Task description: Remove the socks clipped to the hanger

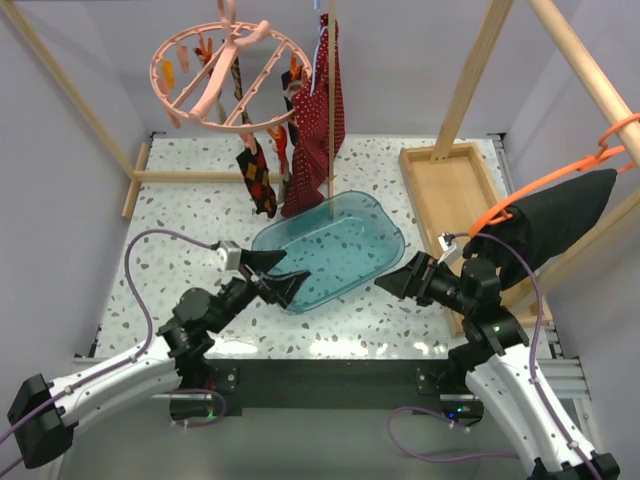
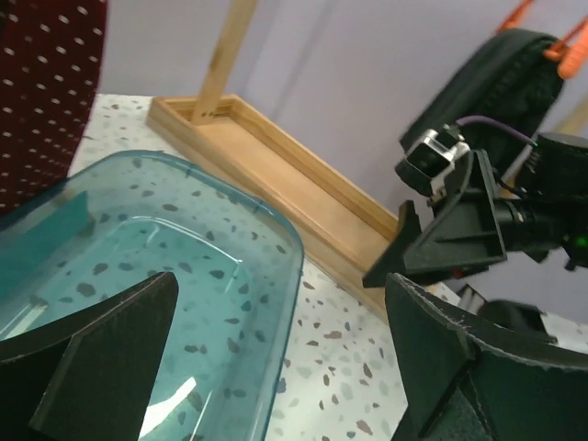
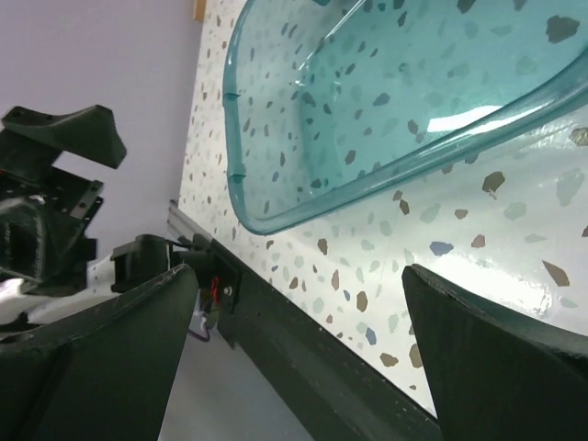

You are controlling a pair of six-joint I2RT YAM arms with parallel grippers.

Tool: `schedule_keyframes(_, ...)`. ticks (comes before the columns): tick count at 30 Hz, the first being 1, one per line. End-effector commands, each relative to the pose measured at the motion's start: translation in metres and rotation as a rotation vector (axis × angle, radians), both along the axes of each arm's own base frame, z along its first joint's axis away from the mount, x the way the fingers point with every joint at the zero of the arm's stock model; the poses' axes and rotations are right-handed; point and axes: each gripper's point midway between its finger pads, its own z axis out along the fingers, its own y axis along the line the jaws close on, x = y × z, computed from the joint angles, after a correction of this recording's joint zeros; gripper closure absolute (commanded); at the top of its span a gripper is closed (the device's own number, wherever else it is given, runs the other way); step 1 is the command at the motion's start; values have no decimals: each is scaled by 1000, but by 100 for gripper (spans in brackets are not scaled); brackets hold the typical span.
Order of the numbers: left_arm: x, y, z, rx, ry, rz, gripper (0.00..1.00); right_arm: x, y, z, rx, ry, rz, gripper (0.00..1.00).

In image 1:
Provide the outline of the red beige knit sock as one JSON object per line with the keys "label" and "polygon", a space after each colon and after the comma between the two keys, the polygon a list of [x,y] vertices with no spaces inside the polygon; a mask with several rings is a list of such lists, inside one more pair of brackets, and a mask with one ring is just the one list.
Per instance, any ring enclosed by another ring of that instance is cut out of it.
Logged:
{"label": "red beige knit sock", "polygon": [[273,140],[272,149],[277,154],[279,161],[279,191],[277,196],[277,204],[281,207],[281,215],[289,217],[291,215],[290,206],[287,203],[293,178],[291,174],[290,163],[287,158],[288,133],[284,126],[278,125],[269,128],[267,133]]}

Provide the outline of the brown yellow argyle sock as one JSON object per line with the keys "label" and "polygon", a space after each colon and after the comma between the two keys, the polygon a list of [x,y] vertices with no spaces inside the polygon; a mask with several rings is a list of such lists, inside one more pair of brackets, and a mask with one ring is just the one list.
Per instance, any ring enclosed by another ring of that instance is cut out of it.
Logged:
{"label": "brown yellow argyle sock", "polygon": [[[244,98],[243,86],[242,86],[242,78],[241,78],[241,70],[239,58],[236,57],[234,62],[231,65],[230,72],[232,74],[233,82],[234,82],[234,97],[237,101],[241,101]],[[241,113],[242,123],[249,124],[251,122],[249,114],[246,110]]]}

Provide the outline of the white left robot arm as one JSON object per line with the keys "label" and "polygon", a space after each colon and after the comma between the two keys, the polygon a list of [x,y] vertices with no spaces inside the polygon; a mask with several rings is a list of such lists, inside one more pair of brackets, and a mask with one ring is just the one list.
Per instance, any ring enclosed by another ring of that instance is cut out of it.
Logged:
{"label": "white left robot arm", "polygon": [[215,344],[214,335],[254,299],[289,306],[311,273],[270,274],[285,255],[283,250],[243,250],[235,264],[238,276],[217,294],[186,290],[168,322],[149,339],[76,374],[25,380],[7,413],[10,428],[1,438],[14,438],[20,463],[35,469],[63,455],[75,432],[157,394],[206,395],[218,408],[209,420],[219,421],[226,401],[212,386],[205,354]]}

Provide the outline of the navy santa sock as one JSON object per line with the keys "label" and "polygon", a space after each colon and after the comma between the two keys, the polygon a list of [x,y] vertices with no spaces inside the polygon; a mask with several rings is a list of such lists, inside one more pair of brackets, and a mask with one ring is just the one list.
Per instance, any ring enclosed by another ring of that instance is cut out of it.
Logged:
{"label": "navy santa sock", "polygon": [[[291,111],[294,109],[292,98],[304,84],[304,70],[287,70],[281,75],[281,84],[286,108],[288,111]],[[298,127],[294,116],[288,120],[287,127],[291,143],[293,146],[296,146],[298,141]]]}

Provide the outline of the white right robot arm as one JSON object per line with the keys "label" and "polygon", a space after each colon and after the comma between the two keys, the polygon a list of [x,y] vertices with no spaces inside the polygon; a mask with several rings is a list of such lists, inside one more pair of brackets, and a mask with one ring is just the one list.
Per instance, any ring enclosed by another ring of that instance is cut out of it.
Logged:
{"label": "white right robot arm", "polygon": [[495,266],[464,261],[453,273],[417,253],[404,267],[380,276],[376,286],[419,306],[433,302],[463,317],[466,342],[448,353],[448,386],[471,392],[510,440],[531,479],[616,479],[620,467],[582,434],[543,375],[531,342],[502,304]]}

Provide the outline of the red black argyle sock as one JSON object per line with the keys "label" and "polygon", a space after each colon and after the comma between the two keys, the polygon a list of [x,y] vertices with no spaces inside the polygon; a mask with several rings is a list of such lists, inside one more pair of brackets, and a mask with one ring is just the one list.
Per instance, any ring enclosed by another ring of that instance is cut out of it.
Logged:
{"label": "red black argyle sock", "polygon": [[256,213],[273,218],[277,212],[276,196],[269,180],[269,168],[262,147],[252,133],[240,135],[244,150],[236,157]]}

